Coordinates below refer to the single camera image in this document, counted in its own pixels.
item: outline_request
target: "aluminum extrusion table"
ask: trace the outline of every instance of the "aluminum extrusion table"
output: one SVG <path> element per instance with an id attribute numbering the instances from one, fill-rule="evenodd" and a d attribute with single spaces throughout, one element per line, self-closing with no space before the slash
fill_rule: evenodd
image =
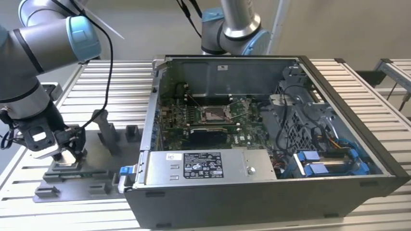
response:
<path id="1" fill-rule="evenodd" d="M 312 60 L 337 92 L 411 174 L 411 123 L 346 63 Z M 69 124 L 83 124 L 103 105 L 109 61 L 91 61 L 75 71 L 58 107 Z M 118 128 L 143 127 L 153 82 L 151 61 L 118 61 L 107 109 Z M 98 129 L 91 124 L 89 129 Z M 33 196 L 51 164 L 21 148 L 0 176 L 0 229 L 10 230 L 142 230 L 126 199 L 35 204 Z M 209 227 L 189 231 L 229 230 L 411 230 L 411 182 L 390 196 L 373 198 L 345 218 Z"/>

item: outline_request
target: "warning label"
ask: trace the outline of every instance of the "warning label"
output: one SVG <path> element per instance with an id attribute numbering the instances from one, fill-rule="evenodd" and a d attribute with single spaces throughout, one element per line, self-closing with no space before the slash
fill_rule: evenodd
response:
<path id="1" fill-rule="evenodd" d="M 222 153 L 185 153 L 185 178 L 223 178 Z"/>

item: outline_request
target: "motherboard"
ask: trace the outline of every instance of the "motherboard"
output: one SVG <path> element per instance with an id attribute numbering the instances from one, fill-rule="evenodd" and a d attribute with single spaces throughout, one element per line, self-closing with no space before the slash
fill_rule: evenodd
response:
<path id="1" fill-rule="evenodd" d="M 162 106 L 166 150 L 273 149 L 253 98 L 169 99 Z"/>

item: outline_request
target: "black plastic bracket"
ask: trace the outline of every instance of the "black plastic bracket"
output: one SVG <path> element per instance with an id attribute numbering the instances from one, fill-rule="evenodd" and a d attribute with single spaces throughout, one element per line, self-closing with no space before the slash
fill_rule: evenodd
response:
<path id="1" fill-rule="evenodd" d="M 138 125 L 126 126 L 126 139 L 129 143 L 135 143 L 142 141 L 142 135 Z"/>
<path id="2" fill-rule="evenodd" d="M 392 63 L 394 63 L 393 61 L 392 61 L 392 59 L 381 59 L 385 63 L 388 63 L 388 64 L 392 64 Z"/>
<path id="3" fill-rule="evenodd" d="M 39 187 L 35 191 L 38 197 L 58 197 L 59 190 L 57 187 Z"/>
<path id="4" fill-rule="evenodd" d="M 334 60 L 336 60 L 340 64 L 345 64 L 345 63 L 346 63 L 346 60 L 342 59 L 342 58 L 336 58 Z"/>
<path id="5" fill-rule="evenodd" d="M 106 183 L 90 185 L 89 193 L 91 195 L 107 195 L 110 193 L 110 187 Z"/>
<path id="6" fill-rule="evenodd" d="M 107 117 L 109 117 L 109 111 L 103 110 L 97 119 L 94 120 L 94 122 L 99 125 L 101 129 L 99 137 L 103 144 L 109 148 L 111 155 L 121 155 L 121 147 L 118 145 L 121 137 L 117 132 L 115 125 L 109 123 Z"/>
<path id="7" fill-rule="evenodd" d="M 357 71 L 357 73 L 373 87 L 380 85 L 388 76 L 382 71 Z"/>

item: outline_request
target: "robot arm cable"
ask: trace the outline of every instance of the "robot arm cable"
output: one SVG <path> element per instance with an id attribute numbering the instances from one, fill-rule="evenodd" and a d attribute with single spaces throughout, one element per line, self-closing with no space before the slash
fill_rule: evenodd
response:
<path id="1" fill-rule="evenodd" d="M 109 40 L 109 44 L 110 44 L 110 71 L 109 71 L 109 80 L 107 80 L 107 87 L 106 87 L 106 97 L 105 97 L 105 104 L 102 109 L 99 110 L 99 112 L 91 117 L 91 119 L 83 124 L 82 129 L 86 128 L 91 122 L 98 118 L 98 116 L 102 114 L 102 112 L 106 110 L 107 107 L 107 103 L 109 103 L 109 93 L 110 93 L 110 84 L 111 84 L 111 77 L 113 77 L 113 72 L 114 72 L 114 44 L 111 41 L 111 37 L 109 35 L 109 33 L 106 32 L 106 30 L 95 23 L 95 21 L 85 14 L 85 12 L 82 11 L 81 7 L 78 6 L 75 0 L 70 0 L 71 4 L 74 5 L 74 7 L 77 8 L 77 10 L 81 12 L 81 15 L 85 16 L 90 22 L 94 24 L 94 26 L 103 32 L 103 34 L 107 37 Z"/>

